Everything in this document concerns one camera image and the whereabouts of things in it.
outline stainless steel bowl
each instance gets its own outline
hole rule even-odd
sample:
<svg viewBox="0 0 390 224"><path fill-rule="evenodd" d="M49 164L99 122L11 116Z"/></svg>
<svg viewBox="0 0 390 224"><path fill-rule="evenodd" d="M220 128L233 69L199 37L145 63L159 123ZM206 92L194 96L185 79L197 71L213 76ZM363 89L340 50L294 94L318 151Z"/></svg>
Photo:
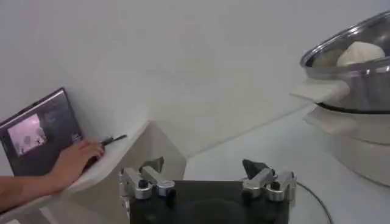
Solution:
<svg viewBox="0 0 390 224"><path fill-rule="evenodd" d="M338 57L355 41L382 47L386 57L366 63L337 67ZM390 11L352 26L308 51L300 64L307 76L342 80L349 94L322 106L349 113L390 114Z"/></svg>

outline white shelf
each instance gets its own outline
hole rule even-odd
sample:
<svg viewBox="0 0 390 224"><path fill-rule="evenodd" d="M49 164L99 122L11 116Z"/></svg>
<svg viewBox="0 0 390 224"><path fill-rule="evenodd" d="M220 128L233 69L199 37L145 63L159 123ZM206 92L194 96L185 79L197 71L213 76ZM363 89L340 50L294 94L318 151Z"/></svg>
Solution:
<svg viewBox="0 0 390 224"><path fill-rule="evenodd" d="M138 123L133 125L129 130L124 131L122 134L126 134L127 138L113 142L112 144L106 146L105 155L61 194L40 197L25 205L10 210L0 215L0 223L17 219L17 217L22 213L39 209L54 200L82 191L99 183L118 165L122 157L129 151L131 146L133 146L134 142L141 136L148 125L149 121L147 119L143 119L138 121Z"/></svg>

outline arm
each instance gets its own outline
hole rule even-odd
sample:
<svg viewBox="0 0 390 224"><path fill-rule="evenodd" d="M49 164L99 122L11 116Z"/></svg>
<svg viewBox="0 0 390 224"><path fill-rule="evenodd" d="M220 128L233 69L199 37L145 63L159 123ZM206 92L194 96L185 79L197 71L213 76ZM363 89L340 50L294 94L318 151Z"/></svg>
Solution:
<svg viewBox="0 0 390 224"><path fill-rule="evenodd" d="M91 157L100 158L103 153L100 144L82 141L63 150L45 176L0 177L0 212L64 190L78 179Z"/></svg>

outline hand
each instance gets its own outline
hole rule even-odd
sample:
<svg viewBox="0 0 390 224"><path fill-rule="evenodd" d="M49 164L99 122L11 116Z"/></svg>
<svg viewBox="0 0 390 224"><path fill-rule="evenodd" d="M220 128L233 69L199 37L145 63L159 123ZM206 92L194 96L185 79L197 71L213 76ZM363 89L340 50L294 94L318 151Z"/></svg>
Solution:
<svg viewBox="0 0 390 224"><path fill-rule="evenodd" d="M83 140L64 149L53 169L46 175L49 184L53 184L53 192L62 191L81 175L88 160L94 156L99 159L104 150L99 143Z"/></svg>

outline white wall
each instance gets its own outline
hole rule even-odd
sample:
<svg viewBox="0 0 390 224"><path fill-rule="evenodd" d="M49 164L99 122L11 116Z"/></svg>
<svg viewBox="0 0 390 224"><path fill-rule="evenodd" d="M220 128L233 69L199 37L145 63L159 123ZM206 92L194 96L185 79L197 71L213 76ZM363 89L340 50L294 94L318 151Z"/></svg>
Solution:
<svg viewBox="0 0 390 224"><path fill-rule="evenodd" d="M2 0L0 117L65 86L89 135L148 110L190 156L302 106L288 92L303 53L388 5Z"/></svg>

